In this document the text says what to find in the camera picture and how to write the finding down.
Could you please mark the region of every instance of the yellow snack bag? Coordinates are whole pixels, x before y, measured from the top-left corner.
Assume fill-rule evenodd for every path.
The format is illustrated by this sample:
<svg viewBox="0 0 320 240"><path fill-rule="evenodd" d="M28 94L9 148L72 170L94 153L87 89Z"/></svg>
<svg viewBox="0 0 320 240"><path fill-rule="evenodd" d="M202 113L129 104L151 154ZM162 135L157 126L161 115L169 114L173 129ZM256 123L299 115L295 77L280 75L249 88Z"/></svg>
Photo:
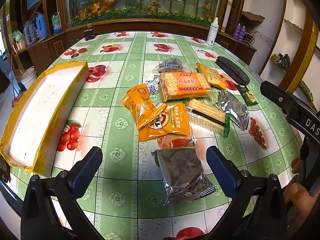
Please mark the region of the yellow snack bag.
<svg viewBox="0 0 320 240"><path fill-rule="evenodd" d="M214 68L207 67L200 63L197 63L196 66L198 71L205 75L205 77L207 78L207 80L211 85L220 89L226 89L226 84L220 77L220 74L218 73L218 71L216 71Z"/></svg>
<svg viewBox="0 0 320 240"><path fill-rule="evenodd" d="M190 135L189 118L183 103L167 105L156 119L139 130L139 141L144 142L168 133Z"/></svg>
<svg viewBox="0 0 320 240"><path fill-rule="evenodd" d="M146 84L131 88L122 98L121 104L130 110L138 129L154 120L166 106L149 99Z"/></svg>

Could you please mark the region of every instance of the barcode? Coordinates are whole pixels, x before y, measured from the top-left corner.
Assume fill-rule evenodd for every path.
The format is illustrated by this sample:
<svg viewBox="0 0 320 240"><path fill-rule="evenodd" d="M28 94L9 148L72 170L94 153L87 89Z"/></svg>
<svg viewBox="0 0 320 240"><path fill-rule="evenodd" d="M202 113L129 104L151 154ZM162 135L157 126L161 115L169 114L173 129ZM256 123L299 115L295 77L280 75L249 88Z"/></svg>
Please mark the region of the barcode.
<svg viewBox="0 0 320 240"><path fill-rule="evenodd" d="M194 116L194 117L196 117L196 118L200 118L200 116L199 116L198 114L195 114L194 112L192 112L192 111L193 111L193 108L191 108L191 107L186 107L186 111L187 111L187 114L190 114L190 115L192 115L192 116Z"/></svg>

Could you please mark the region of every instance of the small black container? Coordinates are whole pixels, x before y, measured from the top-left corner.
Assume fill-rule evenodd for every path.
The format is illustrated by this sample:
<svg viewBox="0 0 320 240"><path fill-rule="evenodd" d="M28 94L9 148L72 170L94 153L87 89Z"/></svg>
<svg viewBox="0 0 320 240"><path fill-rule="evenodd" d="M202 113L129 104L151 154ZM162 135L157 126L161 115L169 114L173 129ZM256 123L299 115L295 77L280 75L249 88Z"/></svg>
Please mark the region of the small black container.
<svg viewBox="0 0 320 240"><path fill-rule="evenodd" d="M84 31L84 39L86 41L94 39L94 29L87 29Z"/></svg>

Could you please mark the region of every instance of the white bucket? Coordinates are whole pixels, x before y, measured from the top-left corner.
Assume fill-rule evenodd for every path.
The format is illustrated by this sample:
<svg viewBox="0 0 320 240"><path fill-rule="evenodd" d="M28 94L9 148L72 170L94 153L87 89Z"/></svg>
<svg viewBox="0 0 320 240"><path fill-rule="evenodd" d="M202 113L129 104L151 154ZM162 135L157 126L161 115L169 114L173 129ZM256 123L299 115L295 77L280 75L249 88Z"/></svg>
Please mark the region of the white bucket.
<svg viewBox="0 0 320 240"><path fill-rule="evenodd" d="M29 68L21 77L21 82L28 89L31 84L37 79L38 75L35 67Z"/></svg>

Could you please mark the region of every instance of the purple bottle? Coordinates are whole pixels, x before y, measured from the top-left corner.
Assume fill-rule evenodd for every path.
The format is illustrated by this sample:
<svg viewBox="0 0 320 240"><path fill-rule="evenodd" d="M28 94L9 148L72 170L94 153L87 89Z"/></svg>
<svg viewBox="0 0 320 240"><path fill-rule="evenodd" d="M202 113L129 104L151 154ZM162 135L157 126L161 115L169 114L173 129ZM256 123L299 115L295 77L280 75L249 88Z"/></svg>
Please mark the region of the purple bottle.
<svg viewBox="0 0 320 240"><path fill-rule="evenodd" d="M239 36L238 36L238 41L242 41L244 35L245 35L245 26L242 26L241 30L240 30L240 33L239 33Z"/></svg>
<svg viewBox="0 0 320 240"><path fill-rule="evenodd" d="M241 25L238 24L238 25L236 26L235 33L233 34L233 38L234 38L234 39L236 39L236 40L238 39L238 36L239 36L240 31L241 31Z"/></svg>

